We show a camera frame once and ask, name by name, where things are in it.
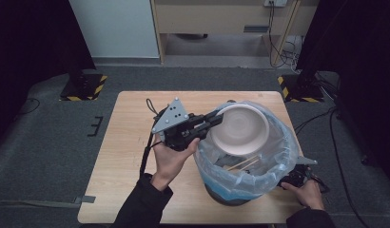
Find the trash bin with plastic liner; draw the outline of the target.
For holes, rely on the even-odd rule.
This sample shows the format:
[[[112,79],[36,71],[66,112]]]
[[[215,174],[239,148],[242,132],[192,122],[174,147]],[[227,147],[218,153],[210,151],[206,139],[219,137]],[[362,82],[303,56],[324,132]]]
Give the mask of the trash bin with plastic liner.
[[[276,117],[267,107],[250,101],[243,102],[251,103],[261,110],[269,122],[270,131],[267,142],[254,155],[259,156],[259,161],[244,171],[239,172],[239,169],[248,163],[230,171],[233,174],[239,173],[248,185],[247,189],[250,189],[254,194],[259,194],[260,197],[273,190],[280,179],[294,169],[300,153],[300,147],[293,130]],[[205,140],[206,138],[200,142],[198,151],[194,155],[196,165],[197,157],[200,154],[200,145]]]

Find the dark grey trash bin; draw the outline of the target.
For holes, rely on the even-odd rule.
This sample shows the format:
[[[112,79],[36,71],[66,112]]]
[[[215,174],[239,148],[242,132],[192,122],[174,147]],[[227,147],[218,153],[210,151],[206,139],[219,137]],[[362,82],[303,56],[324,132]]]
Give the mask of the dark grey trash bin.
[[[252,105],[246,102],[225,104],[218,111],[234,104]],[[253,157],[257,152],[245,156],[226,154],[213,143],[209,132],[206,140],[200,145],[197,165],[205,183],[205,189],[210,197],[223,205],[230,206],[242,205],[257,198],[259,194],[254,194],[250,189],[247,189],[248,185],[239,173],[233,174],[231,171],[224,169],[225,165],[235,165]]]

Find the white disposable bowl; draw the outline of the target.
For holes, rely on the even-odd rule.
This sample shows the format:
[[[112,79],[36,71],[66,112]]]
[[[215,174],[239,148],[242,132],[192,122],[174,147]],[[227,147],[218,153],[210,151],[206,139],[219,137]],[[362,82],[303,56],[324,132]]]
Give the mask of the white disposable bowl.
[[[223,121],[213,126],[210,138],[226,154],[245,156],[267,142],[270,126],[261,110],[250,104],[233,104],[218,112]]]

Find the white panel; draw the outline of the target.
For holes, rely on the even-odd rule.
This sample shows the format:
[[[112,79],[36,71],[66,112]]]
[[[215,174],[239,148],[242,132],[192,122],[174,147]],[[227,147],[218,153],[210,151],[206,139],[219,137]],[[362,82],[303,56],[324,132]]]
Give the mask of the white panel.
[[[95,58],[158,58],[150,0],[69,0]]]

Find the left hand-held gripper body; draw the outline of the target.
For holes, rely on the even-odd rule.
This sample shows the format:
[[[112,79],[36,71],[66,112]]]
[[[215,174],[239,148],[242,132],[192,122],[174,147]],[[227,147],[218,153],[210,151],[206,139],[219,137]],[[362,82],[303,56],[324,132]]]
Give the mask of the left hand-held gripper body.
[[[181,100],[176,97],[166,108],[156,114],[151,128],[152,134],[158,134],[169,148],[184,151],[196,139],[197,126],[206,124],[205,115],[187,113]]]

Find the black striped stand base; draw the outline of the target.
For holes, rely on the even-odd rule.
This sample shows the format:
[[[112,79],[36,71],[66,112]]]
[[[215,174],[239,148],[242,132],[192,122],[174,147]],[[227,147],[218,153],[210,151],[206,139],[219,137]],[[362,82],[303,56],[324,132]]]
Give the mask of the black striped stand base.
[[[107,76],[103,74],[83,75],[80,79],[69,79],[60,94],[61,101],[92,101],[102,91]]]
[[[285,74],[278,77],[286,102],[316,103],[323,101],[323,94],[315,77]]]

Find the person's right hand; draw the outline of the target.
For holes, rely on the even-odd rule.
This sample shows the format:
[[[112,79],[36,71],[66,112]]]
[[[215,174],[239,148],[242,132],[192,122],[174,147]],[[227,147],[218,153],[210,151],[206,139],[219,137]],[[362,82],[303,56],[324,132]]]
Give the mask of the person's right hand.
[[[324,210],[322,193],[319,185],[314,180],[308,180],[302,187],[283,182],[281,187],[295,194],[303,206],[314,210]]]

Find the wall power outlet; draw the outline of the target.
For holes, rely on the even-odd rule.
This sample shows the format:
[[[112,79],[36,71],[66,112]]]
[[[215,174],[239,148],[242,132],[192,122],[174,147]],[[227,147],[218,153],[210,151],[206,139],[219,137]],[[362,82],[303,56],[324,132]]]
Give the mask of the wall power outlet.
[[[287,0],[264,0],[263,5],[268,8],[284,8]]]

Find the person's left hand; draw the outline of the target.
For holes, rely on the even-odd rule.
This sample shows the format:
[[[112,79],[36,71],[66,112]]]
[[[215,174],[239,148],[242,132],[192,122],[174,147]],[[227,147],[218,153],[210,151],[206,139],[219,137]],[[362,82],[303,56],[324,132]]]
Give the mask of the person's left hand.
[[[181,152],[165,146],[158,134],[155,135],[154,141],[156,142],[153,146],[156,172],[152,175],[150,183],[158,191],[164,191],[181,172],[185,161],[197,151],[200,139],[194,139],[187,149]]]

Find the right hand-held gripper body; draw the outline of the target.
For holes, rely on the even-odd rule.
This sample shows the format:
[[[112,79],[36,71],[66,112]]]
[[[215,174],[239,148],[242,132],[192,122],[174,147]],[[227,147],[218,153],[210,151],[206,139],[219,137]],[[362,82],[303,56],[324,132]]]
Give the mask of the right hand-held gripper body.
[[[307,180],[311,180],[313,173],[310,165],[316,165],[318,162],[299,156],[296,161],[296,166],[286,176],[280,179],[278,185],[282,186],[283,182],[287,182],[296,187],[301,187]]]

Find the black curtain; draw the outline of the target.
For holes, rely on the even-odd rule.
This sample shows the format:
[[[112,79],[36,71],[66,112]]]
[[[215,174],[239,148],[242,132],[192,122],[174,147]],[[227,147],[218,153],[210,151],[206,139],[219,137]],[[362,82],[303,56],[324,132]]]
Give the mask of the black curtain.
[[[93,68],[69,0],[0,0],[0,141],[33,85]]]
[[[390,180],[390,0],[319,0],[297,68],[340,76],[343,119]]]

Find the grey floor tape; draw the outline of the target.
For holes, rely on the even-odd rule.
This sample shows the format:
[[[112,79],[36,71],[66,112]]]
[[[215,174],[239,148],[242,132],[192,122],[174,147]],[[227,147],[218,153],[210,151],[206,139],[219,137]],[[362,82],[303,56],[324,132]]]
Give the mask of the grey floor tape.
[[[76,197],[73,201],[75,204],[81,204],[83,202],[85,203],[94,203],[96,200],[96,197],[94,196],[81,196],[81,197]]]

